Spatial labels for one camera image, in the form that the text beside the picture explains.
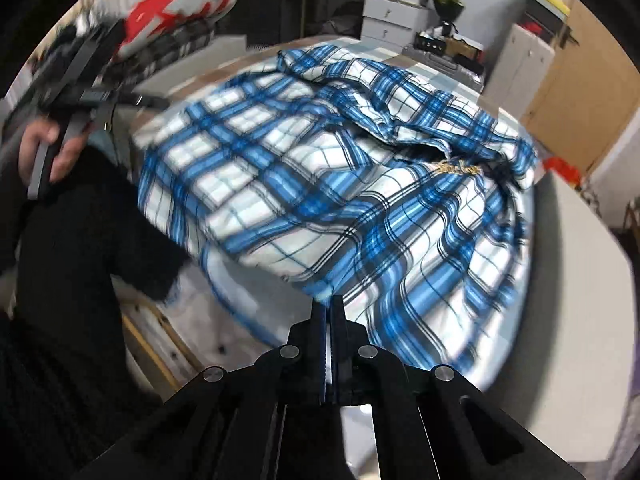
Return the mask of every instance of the plaid garment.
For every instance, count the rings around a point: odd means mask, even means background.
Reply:
[[[214,37],[220,16],[189,20],[180,27],[162,34],[147,46],[122,61],[107,66],[102,81],[113,86],[135,86],[156,72],[205,48]]]
[[[405,363],[462,373],[529,257],[531,143],[420,76],[332,44],[281,51],[188,105],[149,147],[139,206],[327,302]]]

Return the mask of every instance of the white desk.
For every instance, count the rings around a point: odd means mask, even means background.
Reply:
[[[398,54],[424,30],[427,9],[422,0],[365,0],[361,40],[369,39]],[[304,35],[306,0],[302,0],[300,37]]]

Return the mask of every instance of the wooden door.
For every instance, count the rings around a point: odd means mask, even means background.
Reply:
[[[522,124],[555,155],[589,173],[622,133],[640,98],[640,74],[579,0],[567,25],[578,43],[556,57]]]

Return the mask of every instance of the black handle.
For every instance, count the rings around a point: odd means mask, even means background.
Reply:
[[[29,200],[39,200],[49,191],[49,177],[51,176],[53,159],[60,152],[70,118],[70,113],[66,110],[52,112],[49,115],[49,119],[56,121],[60,126],[60,133],[53,144],[41,142],[38,146],[33,171],[31,171],[29,188],[27,189],[27,198]]]

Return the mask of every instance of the silver screw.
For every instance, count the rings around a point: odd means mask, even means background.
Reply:
[[[365,359],[373,359],[376,355],[378,355],[378,349],[375,346],[363,345],[358,348],[358,355],[360,357],[364,357]]]
[[[300,348],[293,345],[286,345],[280,349],[280,355],[285,359],[293,359],[294,357],[298,357],[300,355]]]
[[[225,371],[219,366],[212,366],[204,370],[202,377],[207,383],[217,383],[225,376]]]
[[[441,381],[450,381],[453,377],[456,376],[456,373],[453,371],[453,368],[449,366],[438,366],[436,368],[436,377]]]

